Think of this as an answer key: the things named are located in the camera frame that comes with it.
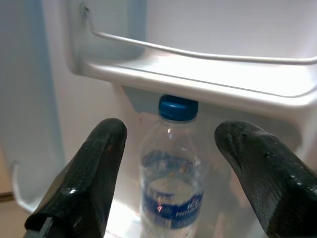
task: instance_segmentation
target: blue label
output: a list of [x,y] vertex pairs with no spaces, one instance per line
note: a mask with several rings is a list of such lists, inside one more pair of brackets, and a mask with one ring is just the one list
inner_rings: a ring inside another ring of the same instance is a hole
[[157,192],[148,196],[143,193],[142,207],[146,216],[157,225],[168,228],[182,228],[192,224],[198,217],[203,193],[196,194],[180,205],[166,204],[172,201],[173,194]]

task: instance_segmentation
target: blue bottle cap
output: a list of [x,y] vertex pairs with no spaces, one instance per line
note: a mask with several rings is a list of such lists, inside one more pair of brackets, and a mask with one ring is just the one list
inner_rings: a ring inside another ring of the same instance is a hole
[[163,95],[159,100],[159,114],[168,120],[187,121],[197,116],[198,102],[170,95]]

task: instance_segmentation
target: plastic water bottle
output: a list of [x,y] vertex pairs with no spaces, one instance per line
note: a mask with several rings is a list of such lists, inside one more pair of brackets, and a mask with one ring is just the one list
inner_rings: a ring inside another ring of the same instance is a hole
[[208,145],[196,129],[198,102],[164,95],[160,120],[141,145],[144,238],[195,235],[208,171]]

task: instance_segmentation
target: metal bar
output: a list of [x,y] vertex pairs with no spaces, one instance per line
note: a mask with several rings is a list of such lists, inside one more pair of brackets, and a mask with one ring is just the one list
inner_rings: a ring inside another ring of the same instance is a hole
[[97,37],[119,41],[122,43],[154,49],[162,52],[172,53],[180,56],[192,57],[204,60],[220,60],[220,61],[233,61],[233,62],[247,62],[247,63],[269,63],[269,64],[288,64],[288,65],[312,65],[317,63],[317,56],[311,58],[274,58],[274,57],[251,57],[251,56],[231,56],[231,55],[217,55],[199,53],[194,51],[186,51],[173,47],[162,46],[154,43],[138,41],[126,37],[116,36],[105,32],[100,32],[95,29],[92,15],[89,8],[82,5],[82,14],[88,21],[90,31]]

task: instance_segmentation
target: refrigerator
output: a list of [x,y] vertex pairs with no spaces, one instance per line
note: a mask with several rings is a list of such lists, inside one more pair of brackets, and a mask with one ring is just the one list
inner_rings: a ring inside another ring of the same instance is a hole
[[24,209],[98,122],[118,118],[128,138],[105,237],[138,238],[138,148],[163,94],[199,101],[209,159],[224,166],[208,176],[197,238],[265,237],[216,148],[221,122],[252,122],[317,170],[317,1],[1,3],[0,147]]

